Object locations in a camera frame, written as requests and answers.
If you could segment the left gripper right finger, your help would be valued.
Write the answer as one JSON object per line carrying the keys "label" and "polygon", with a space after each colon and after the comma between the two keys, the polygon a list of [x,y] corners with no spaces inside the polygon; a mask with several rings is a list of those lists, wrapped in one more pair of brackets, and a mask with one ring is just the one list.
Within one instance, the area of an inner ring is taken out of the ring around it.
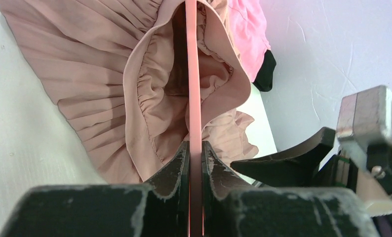
{"label": "left gripper right finger", "polygon": [[201,159],[204,200],[223,200],[233,190],[253,187],[218,158],[208,141],[202,142]]}

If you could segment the dusty pink skirt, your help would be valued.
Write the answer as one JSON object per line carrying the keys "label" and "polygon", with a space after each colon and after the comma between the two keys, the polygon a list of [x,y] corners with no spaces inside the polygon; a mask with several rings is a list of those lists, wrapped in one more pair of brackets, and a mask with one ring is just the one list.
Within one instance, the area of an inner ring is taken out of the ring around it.
{"label": "dusty pink skirt", "polygon": [[[251,84],[226,0],[197,2],[202,139],[230,164],[250,159]],[[146,181],[189,138],[182,0],[0,0],[51,101],[109,183]]]}

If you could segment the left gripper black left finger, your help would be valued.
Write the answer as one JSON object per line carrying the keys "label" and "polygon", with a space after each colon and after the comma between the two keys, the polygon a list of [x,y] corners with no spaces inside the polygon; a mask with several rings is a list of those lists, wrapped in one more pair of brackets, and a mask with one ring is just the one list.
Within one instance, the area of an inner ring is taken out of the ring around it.
{"label": "left gripper black left finger", "polygon": [[155,195],[161,199],[171,199],[174,196],[188,199],[189,195],[189,159],[190,143],[180,144],[174,157],[152,177],[145,181],[151,185]]}

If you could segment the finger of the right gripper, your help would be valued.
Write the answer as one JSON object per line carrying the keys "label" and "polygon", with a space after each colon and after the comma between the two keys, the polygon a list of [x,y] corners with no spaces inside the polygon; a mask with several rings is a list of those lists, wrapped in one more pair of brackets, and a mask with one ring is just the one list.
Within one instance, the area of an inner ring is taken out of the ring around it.
{"label": "finger of the right gripper", "polygon": [[323,127],[304,142],[260,158],[233,161],[231,168],[272,187],[308,187],[333,149],[335,130]]}

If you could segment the pink plastic hanger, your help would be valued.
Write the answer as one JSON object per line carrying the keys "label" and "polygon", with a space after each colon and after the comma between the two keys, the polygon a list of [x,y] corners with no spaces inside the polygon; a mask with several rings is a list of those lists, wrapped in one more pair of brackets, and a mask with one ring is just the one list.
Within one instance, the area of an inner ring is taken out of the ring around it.
{"label": "pink plastic hanger", "polygon": [[203,191],[201,164],[201,104],[198,47],[196,34],[197,1],[185,1],[187,52],[189,72],[189,236],[202,237],[203,233]]}

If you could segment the pink towel garment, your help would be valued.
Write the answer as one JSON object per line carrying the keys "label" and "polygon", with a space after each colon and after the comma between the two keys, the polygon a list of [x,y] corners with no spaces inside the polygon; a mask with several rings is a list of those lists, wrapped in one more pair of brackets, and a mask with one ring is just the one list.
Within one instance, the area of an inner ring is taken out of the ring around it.
{"label": "pink towel garment", "polygon": [[267,21],[259,0],[228,1],[230,27],[240,52],[240,61],[250,82],[263,64],[264,55],[271,48],[266,38]]}

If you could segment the black cloth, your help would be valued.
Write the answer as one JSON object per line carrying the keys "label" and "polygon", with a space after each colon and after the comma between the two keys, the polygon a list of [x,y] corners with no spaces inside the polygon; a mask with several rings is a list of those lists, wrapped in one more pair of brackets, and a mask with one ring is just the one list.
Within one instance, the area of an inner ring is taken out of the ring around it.
{"label": "black cloth", "polygon": [[276,60],[273,53],[267,50],[264,54],[263,63],[253,82],[256,88],[261,92],[269,92],[273,88],[273,76],[276,67]]}

